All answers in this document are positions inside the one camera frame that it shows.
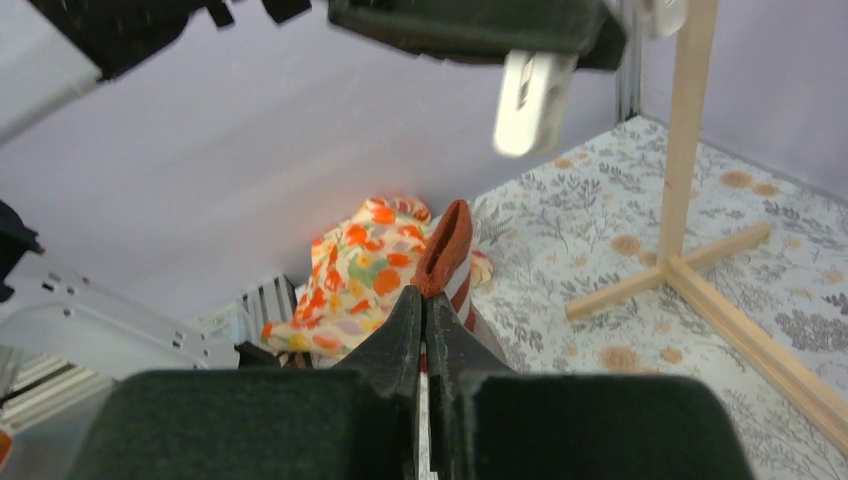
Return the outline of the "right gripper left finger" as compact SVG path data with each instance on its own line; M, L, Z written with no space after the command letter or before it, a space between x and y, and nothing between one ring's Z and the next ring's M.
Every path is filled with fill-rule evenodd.
M104 403L73 479L413 479L424 301L325 369L147 371Z

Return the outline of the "grey sock with red stripes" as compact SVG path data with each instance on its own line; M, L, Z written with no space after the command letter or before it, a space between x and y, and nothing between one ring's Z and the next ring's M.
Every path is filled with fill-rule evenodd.
M466 201L452 202L428 237L411 284L426 299L446 295L459 322L500 361L506 355L472 301L473 226Z

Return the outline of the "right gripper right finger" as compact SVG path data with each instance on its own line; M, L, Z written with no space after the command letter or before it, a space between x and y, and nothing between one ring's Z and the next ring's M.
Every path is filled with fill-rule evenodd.
M702 382L666 374L519 373L424 304L430 468L442 479L749 479Z

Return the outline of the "white plastic clip hanger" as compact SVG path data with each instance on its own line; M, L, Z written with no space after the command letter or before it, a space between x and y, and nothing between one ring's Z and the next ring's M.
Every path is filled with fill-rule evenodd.
M686 23L687 1L623 1L624 41L647 35L664 38ZM510 51L493 130L493 148L501 156L521 158L551 152L558 145L568 104L568 90L578 63L588 53Z

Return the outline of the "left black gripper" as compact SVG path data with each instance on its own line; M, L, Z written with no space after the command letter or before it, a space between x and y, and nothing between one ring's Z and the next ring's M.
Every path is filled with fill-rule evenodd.
M625 26L595 0L331 1L328 19L411 55L464 64L501 64L516 50L615 71L627 44Z

